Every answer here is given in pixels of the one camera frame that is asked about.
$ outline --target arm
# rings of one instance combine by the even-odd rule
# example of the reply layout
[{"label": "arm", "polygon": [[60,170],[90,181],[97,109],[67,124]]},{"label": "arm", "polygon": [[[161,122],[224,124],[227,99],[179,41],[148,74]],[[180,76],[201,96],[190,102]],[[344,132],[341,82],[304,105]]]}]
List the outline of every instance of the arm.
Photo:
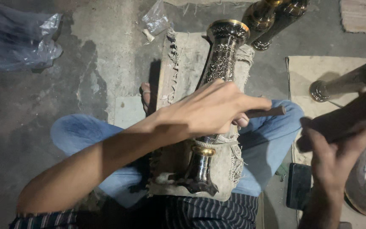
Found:
[{"label": "arm", "polygon": [[303,134],[313,143],[314,186],[299,229],[337,229],[340,222],[344,188],[351,169],[366,146],[366,129],[342,142],[328,144],[301,119]]},{"label": "arm", "polygon": [[229,131],[250,109],[269,110],[268,99],[244,95],[233,82],[215,80],[132,127],[39,174],[19,196],[19,213],[71,208],[115,170],[162,146]]}]

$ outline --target jeans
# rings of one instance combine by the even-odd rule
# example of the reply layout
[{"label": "jeans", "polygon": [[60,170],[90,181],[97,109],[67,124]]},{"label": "jeans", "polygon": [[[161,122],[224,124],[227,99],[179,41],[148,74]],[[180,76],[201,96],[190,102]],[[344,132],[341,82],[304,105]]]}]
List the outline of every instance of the jeans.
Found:
[{"label": "jeans", "polygon": [[[300,129],[302,109],[289,100],[272,100],[272,107],[283,105],[286,115],[252,118],[242,128],[238,141],[245,165],[233,193],[259,196],[276,172]],[[58,119],[50,130],[53,143],[71,156],[80,150],[109,138],[123,129],[84,114],[72,114]],[[148,164],[139,159],[118,169],[105,179],[99,188],[120,205],[129,208],[146,195],[145,189],[131,191],[131,187],[145,183]]]}]

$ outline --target black phone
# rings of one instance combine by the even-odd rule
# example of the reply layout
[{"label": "black phone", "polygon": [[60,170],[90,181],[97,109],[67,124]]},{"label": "black phone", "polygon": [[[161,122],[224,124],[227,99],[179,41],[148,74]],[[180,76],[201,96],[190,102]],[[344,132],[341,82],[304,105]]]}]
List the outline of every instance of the black phone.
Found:
[{"label": "black phone", "polygon": [[312,185],[312,167],[291,163],[287,184],[286,206],[304,210],[310,199]]}]

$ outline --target clear plastic bag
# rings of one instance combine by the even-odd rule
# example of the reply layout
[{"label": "clear plastic bag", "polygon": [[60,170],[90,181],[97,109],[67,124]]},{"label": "clear plastic bag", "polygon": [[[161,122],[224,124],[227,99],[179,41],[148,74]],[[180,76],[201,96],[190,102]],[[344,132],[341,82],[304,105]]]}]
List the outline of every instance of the clear plastic bag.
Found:
[{"label": "clear plastic bag", "polygon": [[46,68],[62,53],[52,40],[61,15],[24,13],[0,5],[0,71]]},{"label": "clear plastic bag", "polygon": [[150,8],[149,12],[145,14],[142,20],[146,23],[149,32],[155,36],[169,28],[170,20],[166,15],[163,0],[158,0],[152,8]]}]

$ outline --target hand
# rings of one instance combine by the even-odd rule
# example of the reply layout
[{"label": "hand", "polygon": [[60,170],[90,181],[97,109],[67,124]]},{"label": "hand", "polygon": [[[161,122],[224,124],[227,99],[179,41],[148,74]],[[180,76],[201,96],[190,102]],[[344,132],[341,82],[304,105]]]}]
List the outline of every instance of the hand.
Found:
[{"label": "hand", "polygon": [[313,145],[314,186],[331,200],[342,199],[348,175],[366,147],[366,128],[341,142],[328,144],[323,135],[309,128],[309,122],[309,118],[300,120],[302,134],[306,134]]},{"label": "hand", "polygon": [[239,124],[240,119],[246,117],[248,124],[245,111],[270,110],[271,107],[269,99],[247,96],[234,82],[216,79],[179,102],[159,109],[149,118],[155,119],[158,125],[185,125],[181,138],[190,138],[227,133],[233,120]]}]

